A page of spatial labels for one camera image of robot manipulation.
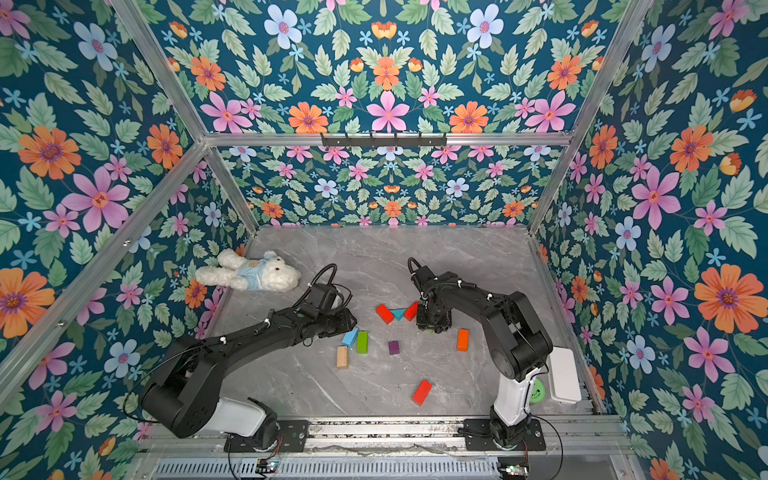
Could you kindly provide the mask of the light blue block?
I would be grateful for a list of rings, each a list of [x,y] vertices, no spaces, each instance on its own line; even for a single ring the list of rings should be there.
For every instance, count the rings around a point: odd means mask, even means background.
[[[352,330],[347,332],[342,339],[342,344],[348,348],[351,348],[357,339],[359,333],[359,329],[357,327],[354,327]]]

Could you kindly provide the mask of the orange block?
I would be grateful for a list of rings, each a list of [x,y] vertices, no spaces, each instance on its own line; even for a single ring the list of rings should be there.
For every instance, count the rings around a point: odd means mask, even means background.
[[[470,331],[461,328],[457,334],[456,349],[459,352],[467,352],[469,349]]]

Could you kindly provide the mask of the green block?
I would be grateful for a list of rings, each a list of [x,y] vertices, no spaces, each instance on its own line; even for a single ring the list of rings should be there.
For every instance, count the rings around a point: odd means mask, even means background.
[[[360,355],[367,354],[369,350],[369,334],[361,331],[357,335],[356,352]]]

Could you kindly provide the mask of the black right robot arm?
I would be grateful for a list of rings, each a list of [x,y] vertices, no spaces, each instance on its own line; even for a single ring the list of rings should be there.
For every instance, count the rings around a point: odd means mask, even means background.
[[[419,329],[442,333],[452,327],[455,311],[482,327],[490,358],[500,373],[489,435],[503,450],[517,446],[531,419],[533,384],[554,350],[528,297],[519,291],[491,292],[453,272],[437,275],[413,257],[407,259],[407,267],[419,292],[415,312]]]

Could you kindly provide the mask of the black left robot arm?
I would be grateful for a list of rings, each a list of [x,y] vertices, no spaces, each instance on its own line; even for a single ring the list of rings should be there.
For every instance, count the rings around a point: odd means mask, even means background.
[[[272,448],[279,436],[277,414],[252,397],[223,397],[224,380],[278,350],[352,331],[357,320],[348,308],[351,298],[344,286],[315,283],[296,303],[269,311],[252,326],[218,337],[175,340],[150,372],[140,407],[178,438],[224,433],[250,439],[259,450]]]

